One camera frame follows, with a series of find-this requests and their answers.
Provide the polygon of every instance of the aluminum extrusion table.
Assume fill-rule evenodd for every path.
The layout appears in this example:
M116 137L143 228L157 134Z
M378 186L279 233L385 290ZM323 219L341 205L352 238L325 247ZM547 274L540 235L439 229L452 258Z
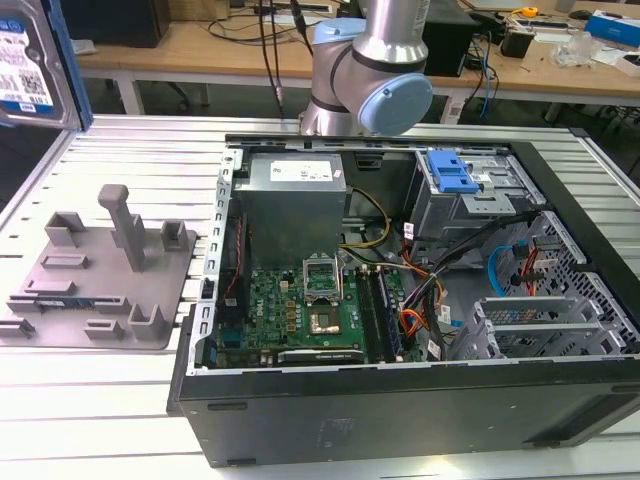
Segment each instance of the aluminum extrusion table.
M98 116L86 134L61 134L0 214L0 299L46 243L52 212L73 209L89 226L109 225L97 192L103 183L125 183L131 212L146 225L180 218L198 232L179 324L196 298L225 134L296 130L277 120ZM590 140L514 127L423 125L409 134L533 142L640 274L640 192ZM573 449L213 470L187 420L165 414L178 332L152 353L0 349L0 477L640 478L640 414Z

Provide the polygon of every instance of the blue joint cap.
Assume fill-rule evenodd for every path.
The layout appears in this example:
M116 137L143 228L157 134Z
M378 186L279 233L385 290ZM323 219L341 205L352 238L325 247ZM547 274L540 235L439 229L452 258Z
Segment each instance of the blue joint cap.
M429 168L442 193L477 193L480 186L471 180L467 166L453 150L431 150L426 152Z
M358 122L371 133L400 135L422 120L433 99L431 82L421 73L406 73L378 87L362 103Z
M347 42L353 40L366 27L367 22L362 18L332 18L316 25L313 44Z

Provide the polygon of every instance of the label sticker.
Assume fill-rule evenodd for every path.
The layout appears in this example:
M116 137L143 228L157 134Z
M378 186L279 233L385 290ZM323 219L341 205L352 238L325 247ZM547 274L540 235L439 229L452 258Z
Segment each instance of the label sticker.
M438 315L438 321L451 325L451 307L449 305L440 306L440 315Z
M488 173L472 173L471 179L478 182L491 182L491 176Z
M429 12L429 5L431 0L420 0L418 10L416 11L416 19L413 22L413 31L422 35L424 30L424 22L427 20L427 13Z
M413 223L404 223L404 238L407 240L413 240Z
M541 258L533 263L533 268L553 268L558 264L557 258Z
M64 302L60 300L40 300L38 305L41 307L64 307Z
M332 182L331 162L276 160L271 162L272 182Z
M429 344L427 345L427 350L429 353L440 360L440 347L433 340L429 339Z
M0 103L15 112L50 113L53 100L40 67L27 55L28 47L24 25L0 18Z

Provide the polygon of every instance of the wooden workbench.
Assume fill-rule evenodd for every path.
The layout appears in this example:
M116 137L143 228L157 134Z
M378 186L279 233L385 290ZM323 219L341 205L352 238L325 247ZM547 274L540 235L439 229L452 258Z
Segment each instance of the wooden workbench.
M555 0L531 2L542 13L555 14ZM606 9L640 17L640 6L578 2L577 9ZM571 21L577 25L584 22ZM255 17L238 17L224 22L229 28L252 27L235 37L258 37ZM86 76L111 78L118 82L127 113L142 113L136 80L185 81L267 85L267 72L259 46L236 44L211 36L206 23L173 22L155 49L98 46L99 53L79 57ZM214 31L222 34L219 27ZM533 41L524 59L505 58L493 49L489 63L500 78L498 98L591 104L640 105L640 81L611 66L562 68L553 63L553 45ZM310 87L311 58L305 46L293 37L279 42L280 71L284 86ZM478 83L477 72L464 71L459 78L432 77L436 94L449 97L443 121L456 123L459 106Z

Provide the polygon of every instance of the table leg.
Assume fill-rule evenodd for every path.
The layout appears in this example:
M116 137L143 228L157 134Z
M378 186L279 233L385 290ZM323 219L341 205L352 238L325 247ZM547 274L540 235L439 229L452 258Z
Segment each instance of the table leg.
M558 119L558 114L560 113L561 109L562 109L561 103L553 102L549 106L549 110L547 110L547 113L545 113L544 120L549 123L555 122Z
M464 106L464 95L450 95L447 97L447 103L444 105L444 111L440 117L440 123L447 125L457 125Z
M140 89L133 76L128 72L122 72L115 81L118 84L125 113L127 115L144 115Z
M209 84L203 83L200 85L200 105L208 107L211 105L211 95L209 92Z

